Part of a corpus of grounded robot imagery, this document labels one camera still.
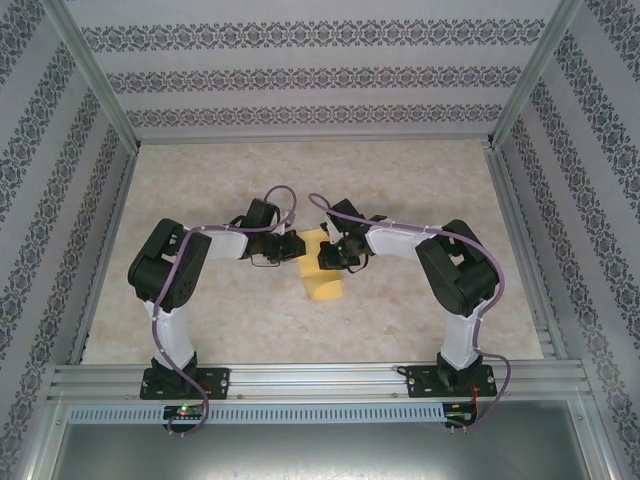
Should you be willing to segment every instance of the marble-patterned floor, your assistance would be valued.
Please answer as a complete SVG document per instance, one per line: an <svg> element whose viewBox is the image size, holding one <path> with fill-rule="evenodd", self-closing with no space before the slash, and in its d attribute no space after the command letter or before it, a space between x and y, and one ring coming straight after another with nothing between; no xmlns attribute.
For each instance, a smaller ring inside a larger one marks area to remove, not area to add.
<svg viewBox="0 0 640 480"><path fill-rule="evenodd" d="M127 284L131 261L163 217L187 225L224 223L254 197L286 183L298 193L296 228L323 214L309 192L348 197L366 216L442 225L465 220L501 262L506 293L487 315L486 351L542 358L511 246L477 141L258 143L142 147L91 328L85 364L147 364L150 321ZM282 208L286 193L274 195ZM201 363L400 362L434 360L444 310L422 268L374 257L344 275L344 297L314 302L298 266L255 268L249 261L205 266L188 304Z"/></svg>

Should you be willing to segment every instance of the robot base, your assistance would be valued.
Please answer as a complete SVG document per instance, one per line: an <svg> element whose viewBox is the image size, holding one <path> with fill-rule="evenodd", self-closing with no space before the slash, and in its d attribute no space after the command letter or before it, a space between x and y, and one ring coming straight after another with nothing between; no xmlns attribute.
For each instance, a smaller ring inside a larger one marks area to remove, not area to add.
<svg viewBox="0 0 640 480"><path fill-rule="evenodd" d="M144 371L140 398L142 400L201 400L198 391L176 372L151 360L151 368ZM228 368L202 368L197 366L194 354L183 371L204 389L209 400L226 400L229 391Z"/></svg>
<svg viewBox="0 0 640 480"><path fill-rule="evenodd" d="M495 397L498 393L490 365L481 365L482 357L469 367L453 372L438 354L437 365L412 365L398 367L397 372L406 377L409 398L467 397L472 396L473 387L478 397Z"/></svg>

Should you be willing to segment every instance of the yellow block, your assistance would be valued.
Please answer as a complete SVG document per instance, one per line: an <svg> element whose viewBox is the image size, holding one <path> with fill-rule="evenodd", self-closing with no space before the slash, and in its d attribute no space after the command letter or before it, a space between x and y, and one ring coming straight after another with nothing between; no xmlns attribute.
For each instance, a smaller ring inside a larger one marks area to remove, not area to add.
<svg viewBox="0 0 640 480"><path fill-rule="evenodd" d="M320 242L329 241L329 237L321 228L299 232L304 240L307 253L298 257L300 276L307 293L312 300L328 300L342 297L342 276L337 270L320 270L318 253Z"/></svg>

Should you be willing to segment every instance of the striped wallpaper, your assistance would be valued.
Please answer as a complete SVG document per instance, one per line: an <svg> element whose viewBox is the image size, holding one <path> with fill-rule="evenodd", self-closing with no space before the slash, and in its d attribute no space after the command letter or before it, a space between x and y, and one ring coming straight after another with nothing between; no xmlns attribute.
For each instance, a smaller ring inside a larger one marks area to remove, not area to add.
<svg viewBox="0 0 640 480"><path fill-rule="evenodd" d="M75 0L143 140L487 134L558 0Z"/></svg>
<svg viewBox="0 0 640 480"><path fill-rule="evenodd" d="M37 0L0 2L0 479L77 340L132 161Z"/></svg>
<svg viewBox="0 0 640 480"><path fill-rule="evenodd" d="M640 478L640 3L585 1L503 146L564 341Z"/></svg>

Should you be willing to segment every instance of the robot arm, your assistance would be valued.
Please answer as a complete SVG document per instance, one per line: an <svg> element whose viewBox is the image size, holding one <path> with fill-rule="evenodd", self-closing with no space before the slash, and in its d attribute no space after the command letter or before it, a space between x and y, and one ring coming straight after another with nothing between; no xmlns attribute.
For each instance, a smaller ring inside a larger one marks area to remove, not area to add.
<svg viewBox="0 0 640 480"><path fill-rule="evenodd" d="M362 216L345 199L332 207L353 217ZM439 378L448 387L463 383L480 366L482 358L473 346L478 312L490 300L498 284L498 275L487 258L467 244L442 235L391 227L383 216L371 220L389 226L370 226L344 220L331 214L321 226L330 241L320 246L318 263L323 269L358 266L361 255L392 255L419 261L431 289L447 311L444 343L438 355ZM453 220L443 230L478 242L469 226Z"/></svg>
<svg viewBox="0 0 640 480"><path fill-rule="evenodd" d="M205 262L220 258L250 258L254 262L254 258L262 257L262 266L278 266L280 262L304 255L304 241L295 230L285 231L284 225L269 232L251 232L251 229L268 227L279 221L280 210L276 205L254 199L247 214L231 222L230 226L237 225L237 229L208 230L191 236L174 280L160 305L157 334L164 353L192 378L195 377L197 357L189 338L185 304L193 295ZM144 302L151 319L154 303L173 266L170 259L178 252L188 231L188 227L178 222L161 220L129 269L129 284ZM184 389L189 385L175 375L159 351L152 359L152 368L161 378L160 383L169 386L167 390L171 390L173 384L173 391L186 394Z"/></svg>

